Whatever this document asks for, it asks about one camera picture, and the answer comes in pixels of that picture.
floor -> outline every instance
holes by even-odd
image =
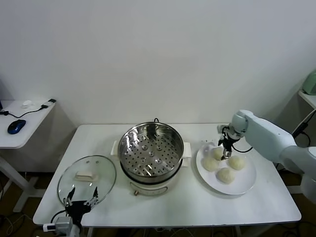
[[[52,174],[40,173],[39,180],[36,183],[36,188],[46,188],[52,178]],[[299,185],[300,176],[289,172],[280,172],[280,175],[286,185]],[[3,185],[6,184],[7,178],[0,173],[0,181]],[[12,237],[53,237],[52,233],[43,233],[41,230],[36,230],[36,225],[27,217],[20,218],[17,223],[14,224],[11,235],[7,235],[7,229],[10,227],[7,220],[3,220],[1,215],[4,215],[11,220],[16,221],[22,214],[13,214],[13,207],[21,195],[22,191],[15,184],[12,184],[8,191],[0,201],[0,237],[12,236]],[[265,233],[262,237],[313,237],[316,236],[316,205],[312,204],[303,195],[293,195],[293,198],[298,205],[302,213],[302,223],[298,224],[286,224],[275,225]],[[40,203],[40,198],[30,198],[27,201],[23,209],[23,213],[30,218],[33,217],[37,206]],[[249,228],[247,226],[241,227],[241,231],[244,232]],[[216,227],[216,228],[188,228],[188,229],[174,229],[174,230],[155,230],[155,229],[95,229],[94,237],[233,237],[237,236],[234,227]]]

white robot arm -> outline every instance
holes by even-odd
[[[223,134],[219,141],[224,146],[222,159],[229,158],[233,143],[245,137],[264,158],[281,163],[291,172],[303,174],[302,192],[316,203],[316,147],[298,147],[290,133],[247,110],[239,110],[232,122],[219,126],[218,131]]]

glass lid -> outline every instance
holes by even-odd
[[[81,158],[69,166],[60,177],[57,195],[63,204],[70,191],[75,188],[72,201],[89,201],[97,190],[100,203],[112,190],[117,177],[113,162],[104,156]]]

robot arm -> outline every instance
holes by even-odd
[[[246,110],[239,110],[232,122],[219,126],[218,131],[223,134],[219,141],[224,147],[223,159],[229,158],[233,144],[245,137],[264,158],[281,163],[291,172],[304,173],[302,192],[316,202],[316,147],[298,147],[290,133]]]
[[[55,223],[43,225],[43,231],[55,231],[58,235],[67,237],[79,237],[81,232],[81,219],[89,213],[98,203],[98,187],[95,187],[93,197],[89,200],[72,201],[76,188],[74,187],[67,198],[63,199],[68,216],[58,217]]]

cable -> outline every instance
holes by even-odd
[[[307,145],[307,147],[309,147],[311,145],[311,138],[309,137],[309,135],[306,132],[301,131],[301,133],[308,138],[308,145]]]
[[[194,235],[191,233],[191,231],[189,231],[187,228],[181,228],[181,229],[178,229],[177,231],[174,231],[174,233],[170,236],[170,237],[174,237],[179,231],[182,231],[182,230],[186,230],[187,232],[190,233],[190,237],[194,237]]]
[[[66,212],[66,210],[59,211],[59,212],[57,212],[55,215],[53,215],[53,217],[51,218],[50,222],[53,223],[53,220],[55,219],[55,217],[56,217],[57,215],[59,215],[60,213],[63,213],[63,212]]]
[[[315,113],[316,113],[316,109],[313,110],[313,111],[311,111],[311,112],[297,125],[297,127],[293,130],[292,135],[295,134],[296,130],[301,126],[301,124],[304,123],[304,121],[305,121],[310,115],[312,115],[312,116],[306,121],[306,123],[308,123],[308,122],[312,119],[312,117],[314,116]]]
[[[14,214],[16,214],[16,213],[13,213],[13,214],[9,215],[8,217],[5,217],[5,219],[10,223],[10,226],[9,226],[8,229],[6,230],[6,236],[7,236],[7,237],[12,236],[13,234],[17,233],[17,232],[21,229],[21,227],[22,227],[23,224],[24,224],[25,217],[27,217],[29,220],[32,220],[31,217],[29,217],[28,215],[22,213],[22,215],[21,215],[18,219],[16,219],[14,222],[11,222],[10,219],[9,219],[9,217],[12,216],[12,215],[14,215]],[[15,231],[13,231],[13,225],[14,225],[15,223],[17,223],[21,218],[23,218],[21,224],[19,225],[19,227],[18,227]]]
[[[26,113],[22,114],[21,116],[13,115],[13,114],[11,114],[9,111],[1,111],[1,112],[0,112],[0,115],[5,115],[5,116],[11,115],[11,116],[13,116],[13,117],[19,119],[19,118],[23,117],[24,115],[27,115],[27,114],[30,114],[30,113],[34,113],[34,112],[38,112],[38,111],[40,111],[40,110],[42,110],[42,109],[44,109],[44,107],[40,107],[38,110],[26,112]]]
[[[250,147],[247,151],[240,151],[240,150],[237,150],[237,149],[234,147],[233,144],[232,144],[232,148],[233,148],[235,151],[240,152],[240,153],[247,153],[247,152],[250,152],[250,151],[253,149],[253,147]]]
[[[34,113],[34,112],[38,112],[38,111],[40,111],[42,109],[47,109],[49,106],[51,106],[55,102],[56,102],[56,100],[50,99],[50,100],[46,101],[44,104],[42,104],[38,110],[26,112],[26,113],[22,114],[21,116],[13,115],[9,111],[0,111],[0,115],[4,115],[4,116],[11,115],[11,116],[19,119],[19,118],[23,117],[24,115],[27,115],[27,114],[30,114],[30,113]]]
[[[155,228],[155,231],[156,232],[158,232],[158,233],[160,233],[160,232],[164,232],[164,231],[166,231],[166,229],[164,229],[164,228]]]

